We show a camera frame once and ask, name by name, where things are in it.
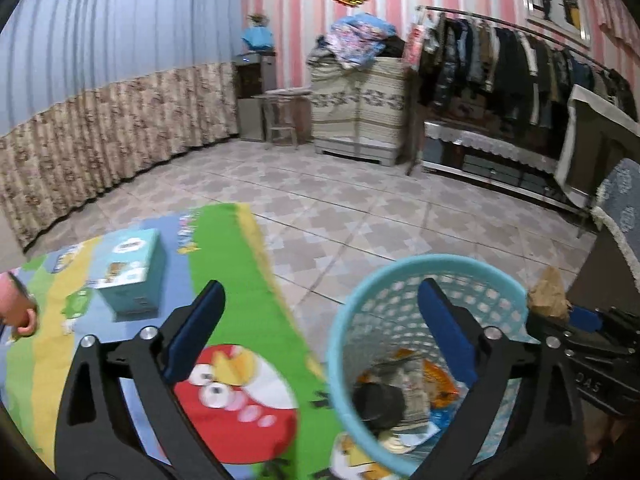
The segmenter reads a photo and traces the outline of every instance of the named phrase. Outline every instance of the cardboard box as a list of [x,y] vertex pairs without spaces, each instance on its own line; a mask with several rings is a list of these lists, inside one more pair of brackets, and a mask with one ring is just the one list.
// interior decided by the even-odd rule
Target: cardboard box
[[156,229],[124,229],[95,255],[94,285],[116,318],[155,317],[162,297],[166,251]]

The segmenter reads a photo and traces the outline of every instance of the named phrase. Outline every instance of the patterned floor tile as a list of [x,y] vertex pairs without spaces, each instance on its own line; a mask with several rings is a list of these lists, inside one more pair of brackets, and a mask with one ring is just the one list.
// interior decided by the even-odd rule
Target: patterned floor tile
[[155,218],[161,216],[161,214],[147,204],[131,202],[127,207],[114,211],[107,216],[114,230],[117,230],[126,229],[141,220]]
[[476,241],[488,247],[524,256],[518,228],[497,219],[476,217]]
[[429,208],[424,226],[444,235],[475,242],[476,221],[476,217],[469,213],[433,204]]
[[560,242],[554,241],[553,244],[558,254],[558,267],[562,270],[568,270],[569,272],[580,271],[589,253],[561,244]]
[[398,260],[427,252],[420,228],[378,216],[368,215],[349,242],[351,247]]
[[371,213],[382,218],[422,227],[428,207],[427,202],[383,192],[371,209]]
[[279,276],[276,276],[276,283],[280,287],[282,297],[289,307],[289,310],[295,310],[300,304],[302,299],[309,293],[306,288],[296,285],[295,283],[288,282]]
[[314,167],[314,175],[322,178],[339,180],[340,182],[350,182],[350,175],[353,168],[347,164],[331,162],[332,157],[322,156],[318,158]]
[[209,150],[216,150],[216,155],[231,160],[244,162],[264,151],[261,142],[247,142],[246,140],[230,140],[213,145]]
[[274,274],[305,288],[313,286],[340,247],[339,243],[294,228],[273,237],[268,244]]
[[577,236],[572,238],[571,240],[565,240],[564,243],[571,247],[575,247],[576,249],[581,249],[583,251],[591,252],[594,243],[596,243],[596,238],[598,235],[596,233],[591,232],[583,232],[580,238]]
[[280,236],[289,227],[280,222],[269,220],[263,216],[254,215],[255,221],[260,227],[265,243],[269,243],[273,237]]
[[231,190],[244,184],[244,182],[233,180],[232,178],[227,178],[225,176],[201,173],[198,176],[194,176],[192,180],[182,180],[180,182],[180,188],[193,194],[205,196],[211,200],[227,202],[227,200],[225,200],[226,195]]
[[450,179],[450,182],[438,182],[431,187],[429,201],[449,209],[477,214],[481,197],[471,184]]
[[249,161],[235,168],[231,168],[225,173],[228,178],[259,184],[260,186],[280,189],[288,184],[294,184],[299,180],[299,174],[293,171],[279,170],[271,168],[266,164]]
[[[547,268],[547,266],[540,262],[534,262],[533,260],[526,259],[525,266],[527,267],[527,288],[531,288],[536,285],[542,275],[542,272]],[[575,274],[568,270],[560,269],[560,275],[562,276],[562,282],[564,283],[564,290],[569,290],[569,287],[574,282]]]
[[43,240],[44,252],[49,253],[51,251],[57,251],[62,247],[77,244],[82,241],[84,240],[81,240],[78,237],[78,234],[74,231],[71,223],[63,220],[53,224],[53,226],[47,231]]
[[328,187],[328,193],[322,200],[368,212],[379,196],[380,192],[375,189],[336,182],[334,186]]
[[524,257],[545,265],[558,266],[558,254],[553,242],[533,233],[520,229]]
[[128,193],[122,185],[105,192],[95,200],[95,203],[107,216],[111,216],[114,212],[127,208],[136,202],[138,199]]
[[361,170],[353,166],[348,167],[348,170],[345,173],[340,172],[335,176],[327,175],[326,177],[347,182],[348,184],[370,187],[371,189],[377,189],[380,191],[386,188],[389,181],[389,176],[382,172]]
[[298,328],[320,363],[326,361],[329,332],[341,307],[340,303],[310,292],[294,311]]
[[270,168],[279,168],[284,157],[290,158],[294,156],[293,152],[283,153],[281,150],[282,148],[264,150],[263,152],[256,153],[249,160],[257,162],[258,164],[265,164]]
[[95,202],[89,202],[79,210],[71,213],[68,224],[76,232],[79,241],[90,240],[113,231],[108,216],[102,212]]
[[527,286],[527,267],[522,256],[477,244],[476,258],[507,273],[523,286]]
[[366,215],[355,209],[316,202],[293,222],[293,226],[334,242],[345,243]]
[[204,196],[190,193],[183,189],[173,188],[172,193],[159,191],[156,195],[149,197],[149,203],[153,204],[154,210],[160,215],[169,215],[181,213],[194,207],[202,207],[207,204],[215,203]]
[[421,229],[420,238],[426,243],[424,253],[427,254],[457,254],[470,258],[475,257],[476,254],[475,244],[436,231]]
[[252,211],[276,222],[293,225],[293,222],[315,202],[306,196],[273,190],[270,196],[254,201]]
[[315,175],[316,167],[319,164],[318,156],[305,156],[301,153],[294,153],[293,156],[283,156],[279,163],[281,170],[295,171]]
[[186,153],[181,153],[180,155],[172,158],[171,163],[176,166],[193,166],[194,164],[200,164],[204,160],[208,160],[214,156],[222,156],[219,146],[215,147],[215,154],[212,151],[213,148],[213,146],[210,146],[199,150],[190,150]]
[[217,195],[220,202],[244,202],[250,204],[252,210],[263,200],[268,200],[271,196],[279,193],[269,187],[258,186],[250,182],[240,182],[239,180],[228,179],[231,184],[225,186]]
[[390,263],[391,261],[375,254],[345,247],[322,276],[314,291],[344,303],[362,280]]
[[297,173],[297,176],[296,180],[284,183],[280,190],[323,200],[335,186],[335,181],[327,180],[326,178],[302,173]]
[[132,182],[122,184],[122,188],[143,202],[152,195],[171,194],[176,189],[164,180],[158,180],[152,173],[144,173]]
[[236,168],[237,166],[237,160],[229,160],[228,158],[222,158],[221,156],[212,156],[206,160],[200,160],[197,162],[197,168],[200,171],[216,175],[224,175],[227,171],[232,168]]
[[409,176],[390,177],[386,183],[386,191],[423,202],[428,202],[431,195],[429,180],[418,180]]

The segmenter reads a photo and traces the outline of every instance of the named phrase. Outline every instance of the play mat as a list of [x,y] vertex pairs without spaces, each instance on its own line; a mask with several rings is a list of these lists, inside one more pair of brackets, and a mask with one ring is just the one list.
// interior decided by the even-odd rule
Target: play mat
[[[4,331],[0,394],[50,468],[58,405],[80,339],[118,341],[160,326],[214,279],[225,287],[225,313],[174,391],[229,472],[238,480],[392,478],[342,433],[322,369],[282,301],[247,206],[147,219],[38,257],[16,273],[36,297],[40,325],[17,341]],[[118,300],[123,290],[131,304]],[[166,461],[132,381],[122,387],[146,452]]]

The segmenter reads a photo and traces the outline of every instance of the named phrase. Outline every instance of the cartoon bird print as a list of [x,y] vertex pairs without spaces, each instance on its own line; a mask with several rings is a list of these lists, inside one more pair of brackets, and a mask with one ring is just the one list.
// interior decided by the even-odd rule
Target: cartoon bird print
[[346,433],[335,438],[330,472],[342,480],[398,480],[391,471],[365,455]]
[[298,406],[286,380],[261,356],[238,345],[205,348],[175,395],[220,462],[274,460],[296,435]]

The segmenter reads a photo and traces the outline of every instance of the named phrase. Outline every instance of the pink striped wallpaper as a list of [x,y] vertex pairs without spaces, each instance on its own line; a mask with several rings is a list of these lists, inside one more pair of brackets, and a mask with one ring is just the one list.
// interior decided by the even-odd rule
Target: pink striped wallpaper
[[[588,54],[624,75],[640,104],[640,58],[622,40],[601,30],[595,0],[585,0],[586,19],[591,32]],[[338,18],[358,12],[370,12],[393,23],[401,37],[406,36],[416,5],[435,5],[453,9],[471,10],[511,23],[525,25],[533,30],[542,28],[526,20],[524,0],[368,0],[352,9],[333,0],[242,0],[244,14],[264,13],[278,53],[278,84],[283,88],[309,83],[305,65],[306,54],[314,46],[318,35],[324,34]],[[549,33],[558,40],[572,44],[559,34]]]

